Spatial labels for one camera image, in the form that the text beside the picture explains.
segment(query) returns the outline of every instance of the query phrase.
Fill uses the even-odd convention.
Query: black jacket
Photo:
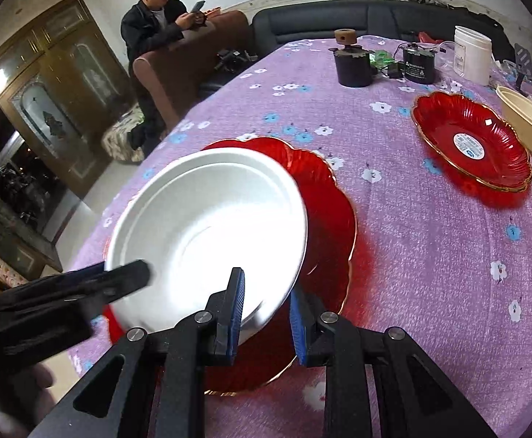
[[[130,71],[132,63],[142,54],[162,48],[183,38],[183,33],[175,20],[186,13],[187,9],[180,0],[168,0],[164,7],[167,27],[162,30],[154,14],[140,0],[124,15],[120,31],[126,42]]]

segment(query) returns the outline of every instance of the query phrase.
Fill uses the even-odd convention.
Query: man's hand
[[[195,24],[201,26],[203,23],[205,23],[205,15],[200,11],[195,12]]]
[[[180,15],[175,23],[181,30],[188,30],[195,23],[196,14],[195,13],[183,13]]]

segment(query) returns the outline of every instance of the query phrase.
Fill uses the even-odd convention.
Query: beige basket
[[[497,95],[501,99],[503,118],[532,152],[532,101],[504,86],[497,87]]]

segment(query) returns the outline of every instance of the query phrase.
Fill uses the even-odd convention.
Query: metal screw
[[[213,315],[208,311],[199,311],[195,315],[195,321],[201,324],[211,321],[212,318],[213,318]]]
[[[339,320],[339,316],[337,313],[333,313],[332,311],[325,311],[321,315],[321,321],[326,324],[333,324],[336,323]]]
[[[128,338],[128,341],[140,341],[140,339],[144,338],[144,329],[141,327],[133,327],[126,333],[126,337]]]
[[[401,327],[396,326],[388,329],[387,335],[390,336],[390,338],[399,341],[400,339],[404,339],[406,337],[406,332]]]

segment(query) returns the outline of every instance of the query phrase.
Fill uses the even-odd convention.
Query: table
[[[401,41],[360,42],[393,52]],[[416,96],[433,90],[499,111],[497,96],[458,78],[450,50],[437,57],[435,85],[378,76],[363,89],[342,87],[327,51],[333,46],[288,43],[193,108],[105,210],[74,267],[102,260],[127,203],[180,156],[257,135],[317,150],[352,200],[369,245],[362,251],[360,242],[353,254],[347,318],[380,331],[402,326],[498,436],[518,437],[532,420],[532,189],[518,210],[464,196],[427,156],[410,118]],[[496,69],[493,77],[503,81]],[[369,256],[372,266],[364,265]],[[69,351],[80,374],[109,347],[106,321],[94,324],[96,336]],[[254,392],[208,396],[207,436],[320,436],[324,380],[324,370],[295,364]]]

